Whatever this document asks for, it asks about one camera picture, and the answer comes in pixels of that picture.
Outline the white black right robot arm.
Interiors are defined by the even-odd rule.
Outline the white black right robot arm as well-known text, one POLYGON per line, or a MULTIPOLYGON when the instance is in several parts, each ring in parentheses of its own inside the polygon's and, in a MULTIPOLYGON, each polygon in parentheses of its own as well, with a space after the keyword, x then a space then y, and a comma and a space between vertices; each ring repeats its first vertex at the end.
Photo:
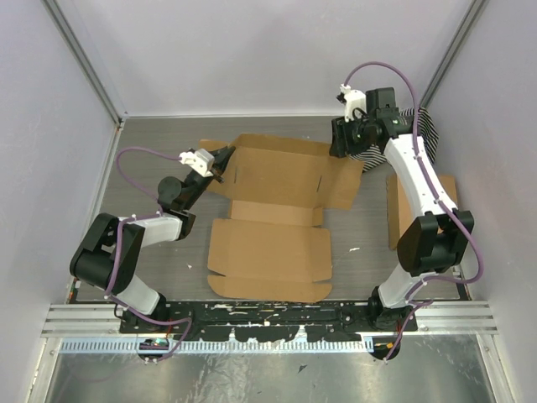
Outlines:
POLYGON ((396 247, 398 265, 368 298, 368 322, 384 332, 409 310, 420 288, 461 262, 474 219, 446 193, 415 119, 401 115, 393 88, 360 92, 341 85, 337 99, 344 114, 331 122, 331 156, 350 157, 378 147, 410 207, 412 221, 396 247))

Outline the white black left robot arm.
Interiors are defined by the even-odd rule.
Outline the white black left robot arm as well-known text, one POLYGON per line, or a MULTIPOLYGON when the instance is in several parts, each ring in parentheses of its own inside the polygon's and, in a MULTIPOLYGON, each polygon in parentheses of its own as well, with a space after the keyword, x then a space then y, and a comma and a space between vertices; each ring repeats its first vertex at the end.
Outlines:
POLYGON ((146 194, 157 204, 156 212, 118 217, 98 214, 70 262, 70 274, 103 291, 104 296, 124 309, 122 319, 157 333, 165 328, 189 326, 189 317, 172 319, 165 296, 146 285, 135 273, 142 249, 185 239, 196 215, 191 209, 209 185, 224 181, 223 175, 235 147, 189 149, 167 160, 189 168, 183 179, 166 176, 157 191, 146 194))

